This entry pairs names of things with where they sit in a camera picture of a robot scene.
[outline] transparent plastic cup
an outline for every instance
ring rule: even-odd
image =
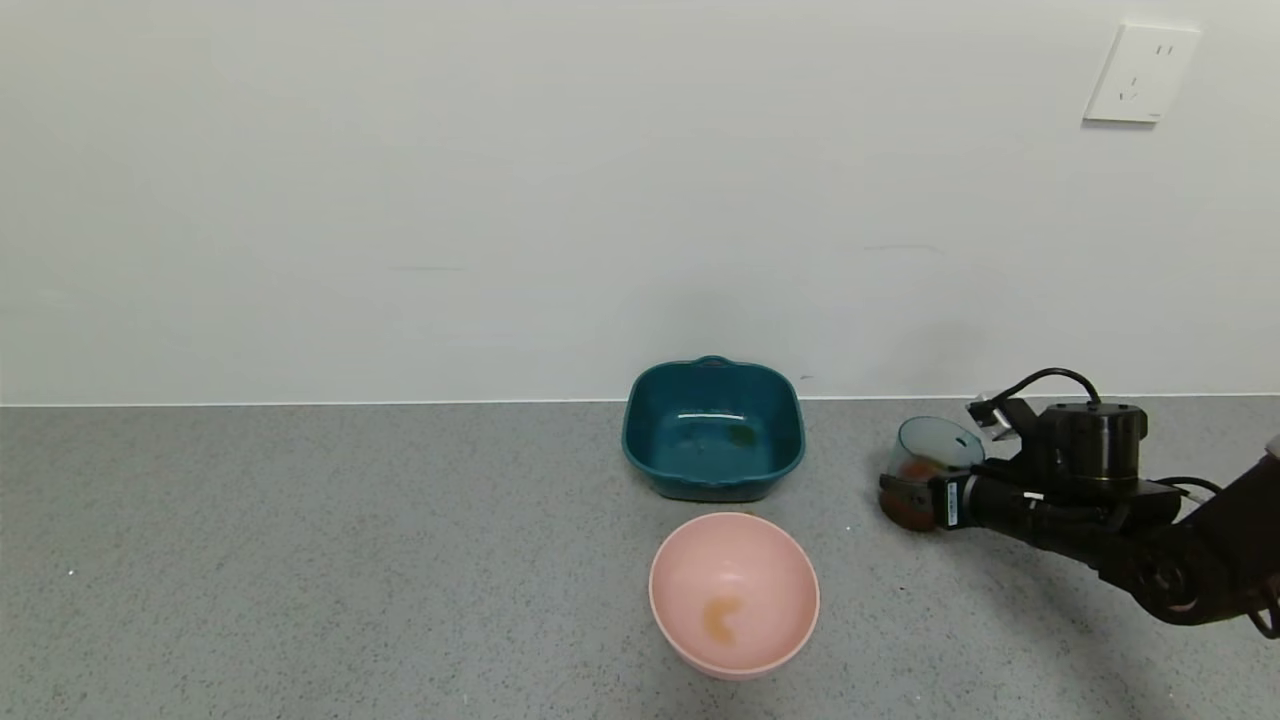
[[[978,436],[942,418],[911,418],[897,429],[897,442],[884,473],[895,482],[882,483],[881,510],[899,525],[927,532],[936,527],[929,501],[929,480],[968,475],[987,459]]]

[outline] black cable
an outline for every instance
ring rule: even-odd
[[[1213,495],[1222,492],[1222,486],[1217,483],[1211,483],[1202,478],[1161,478],[1158,480],[1152,480],[1156,484],[1178,487],[1178,486],[1194,486],[1207,491],[1212,491]]]
[[[1061,375],[1064,378],[1070,378],[1080,383],[1084,387],[1084,392],[1089,393],[1089,402],[1102,402],[1102,398],[1098,397],[1097,388],[1093,387],[1093,383],[1089,382],[1089,378],[1085,378],[1084,375],[1076,373],[1075,370],[1068,370],[1066,368],[1044,368],[1043,370],[1037,370],[1023,378],[1021,382],[1019,382],[1014,387],[1006,389],[1005,392],[1001,392],[996,397],[992,397],[988,402],[996,404],[1002,400],[1009,400],[1014,395],[1027,389],[1027,386],[1032,384],[1033,382],[1047,378],[1050,375]]]

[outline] white wall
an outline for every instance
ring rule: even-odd
[[[4,401],[1280,391],[1277,3],[497,5],[4,0]]]

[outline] teal plastic basin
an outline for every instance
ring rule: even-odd
[[[622,451],[664,497],[751,502],[804,457],[800,402],[763,365],[716,355],[664,363],[631,388]]]

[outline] speckled countertop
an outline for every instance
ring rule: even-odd
[[[1280,398],[1146,400],[1148,474],[1229,480]],[[751,506],[822,580],[809,646],[710,680],[649,615],[662,500],[622,406],[0,411],[0,716],[1274,719],[1280,643],[1171,628],[1085,568],[874,503],[899,421],[809,402]]]

